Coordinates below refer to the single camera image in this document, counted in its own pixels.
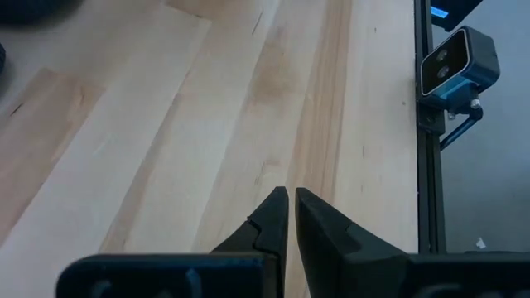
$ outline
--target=wooden surface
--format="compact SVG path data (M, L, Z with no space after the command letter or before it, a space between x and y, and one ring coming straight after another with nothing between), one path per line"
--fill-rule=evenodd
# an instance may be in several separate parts
M416 251L412 5L84 0L0 29L0 292L53 296L97 252L208 252L277 185Z

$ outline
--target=gray floor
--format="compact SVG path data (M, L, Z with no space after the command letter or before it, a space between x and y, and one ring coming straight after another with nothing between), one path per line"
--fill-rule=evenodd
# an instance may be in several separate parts
M449 252L478 250L478 238L485 250L530 251L528 12L527 0L484 0L461 24L494 38L501 76L481 95L484 119L441 154ZM449 35L433 27L435 45Z

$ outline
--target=light wood plank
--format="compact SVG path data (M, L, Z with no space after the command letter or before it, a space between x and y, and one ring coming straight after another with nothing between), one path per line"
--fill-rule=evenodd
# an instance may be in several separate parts
M227 4L226 0L167 0L167 4L183 12L213 20Z
M287 177L291 196L287 297L309 296L296 240L296 187L306 187L328 203L335 204L335 173L343 129L351 7L351 0L326 3L319 45L292 151ZM349 133L349 129L346 128L344 133Z
M0 117L0 247L102 93L43 69Z
M171 105L210 22L160 6L0 249L0 289L53 296L55 279L95 253Z
M335 206L416 252L413 3L355 1L351 20Z
M107 87L122 75L139 42L153 25L145 17L162 0L84 0L39 26L0 27L7 65L0 80L0 111L43 67Z
M285 185L323 6L316 0L280 4L202 216L194 251L217 246L274 186Z
M274 1L248 0L218 10L103 251L192 249L275 12Z

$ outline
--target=camera lens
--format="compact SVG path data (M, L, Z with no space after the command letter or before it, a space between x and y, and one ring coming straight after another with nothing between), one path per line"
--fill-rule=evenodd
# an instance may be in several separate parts
M449 73L449 66L445 65L444 67L438 70L438 79L443 79Z
M440 62L442 60L444 60L447 56L447 50L441 50L440 53L438 53L438 55L436 56L436 61Z

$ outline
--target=wood grain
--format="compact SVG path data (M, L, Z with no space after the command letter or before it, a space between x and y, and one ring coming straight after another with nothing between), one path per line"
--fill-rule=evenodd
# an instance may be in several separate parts
M342 112L345 100L351 0L329 1L320 29L320 40L306 100L298 124L287 185L290 217L295 218L296 187L306 187L334 204L335 173L339 157ZM287 297L309 296L300 252L296 223L290 221L287 249Z
M215 15L201 50L166 115L166 133L138 173L145 185L128 228L127 252L189 252L224 151L245 100L276 7L237 0ZM261 15L258 27L255 22ZM132 185L129 193L136 192ZM127 197L120 214L128 214Z
M60 271L96 253L210 22L159 6L113 80L0 249L0 291L53 296Z
M409 0L84 0L0 28L0 292L52 296L97 251L209 252L279 185L287 297L309 295L298 186L415 252L413 18Z
M323 4L307 0L280 4L202 216L194 251L214 248L274 186L285 185Z
M334 204L380 238L416 252L413 3L355 1L351 20Z
M0 246L102 93L43 69L0 117Z

